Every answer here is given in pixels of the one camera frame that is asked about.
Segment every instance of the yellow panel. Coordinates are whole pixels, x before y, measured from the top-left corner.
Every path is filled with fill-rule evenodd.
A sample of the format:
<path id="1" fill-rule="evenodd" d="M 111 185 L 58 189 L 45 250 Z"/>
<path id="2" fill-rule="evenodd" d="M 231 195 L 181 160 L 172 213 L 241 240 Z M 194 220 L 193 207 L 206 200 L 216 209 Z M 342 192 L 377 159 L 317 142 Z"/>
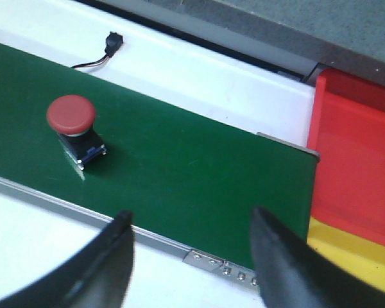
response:
<path id="1" fill-rule="evenodd" d="M 385 291 L 385 247 L 311 218 L 308 244 L 339 267 Z"/>

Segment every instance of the black connector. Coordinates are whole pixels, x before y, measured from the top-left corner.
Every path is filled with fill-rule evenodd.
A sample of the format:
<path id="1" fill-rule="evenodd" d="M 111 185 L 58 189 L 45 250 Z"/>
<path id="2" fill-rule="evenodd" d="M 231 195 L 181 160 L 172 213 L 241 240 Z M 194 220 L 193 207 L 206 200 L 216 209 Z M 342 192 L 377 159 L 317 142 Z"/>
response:
<path id="1" fill-rule="evenodd" d="M 123 36 L 117 32 L 110 32 L 110 35 L 105 39 L 105 44 L 106 47 L 104 51 L 106 55 L 111 58 L 123 45 Z"/>
<path id="2" fill-rule="evenodd" d="M 104 64 L 109 58 L 112 58 L 118 49 L 123 45 L 123 36 L 117 32 L 110 32 L 110 35 L 105 39 L 105 55 L 95 62 L 77 64 L 72 66 L 72 69 L 79 69 L 81 67 L 94 67 Z"/>

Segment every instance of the red plastic container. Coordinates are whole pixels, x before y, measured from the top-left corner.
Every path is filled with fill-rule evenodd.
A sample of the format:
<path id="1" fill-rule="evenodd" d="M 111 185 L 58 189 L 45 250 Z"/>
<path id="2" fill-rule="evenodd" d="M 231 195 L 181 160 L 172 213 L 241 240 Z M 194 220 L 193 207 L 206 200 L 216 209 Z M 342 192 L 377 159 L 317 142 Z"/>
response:
<path id="1" fill-rule="evenodd" d="M 308 148 L 321 153 L 312 216 L 385 246 L 385 88 L 322 72 Z"/>

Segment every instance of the emergency stop button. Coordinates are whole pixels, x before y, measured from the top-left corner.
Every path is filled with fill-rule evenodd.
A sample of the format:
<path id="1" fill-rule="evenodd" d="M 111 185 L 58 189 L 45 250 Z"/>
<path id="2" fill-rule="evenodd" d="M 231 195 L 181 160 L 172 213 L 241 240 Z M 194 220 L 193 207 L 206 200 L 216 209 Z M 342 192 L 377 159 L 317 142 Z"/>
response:
<path id="1" fill-rule="evenodd" d="M 96 119 L 93 104 L 80 95 L 65 95 L 52 102 L 47 111 L 47 121 L 58 133 L 69 136 L 82 135 Z"/>

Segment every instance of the green conveyor belt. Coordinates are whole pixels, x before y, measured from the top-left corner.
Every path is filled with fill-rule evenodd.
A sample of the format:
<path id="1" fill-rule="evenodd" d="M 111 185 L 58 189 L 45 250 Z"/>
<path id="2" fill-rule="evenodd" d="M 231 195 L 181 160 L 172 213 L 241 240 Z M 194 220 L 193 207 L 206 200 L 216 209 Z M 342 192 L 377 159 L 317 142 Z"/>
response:
<path id="1" fill-rule="evenodd" d="M 46 121 L 66 94 L 94 103 L 109 150 L 84 180 Z M 306 152 L 0 44 L 2 177 L 109 216 L 130 209 L 139 227 L 252 267 L 251 209 L 306 238 L 315 168 Z"/>

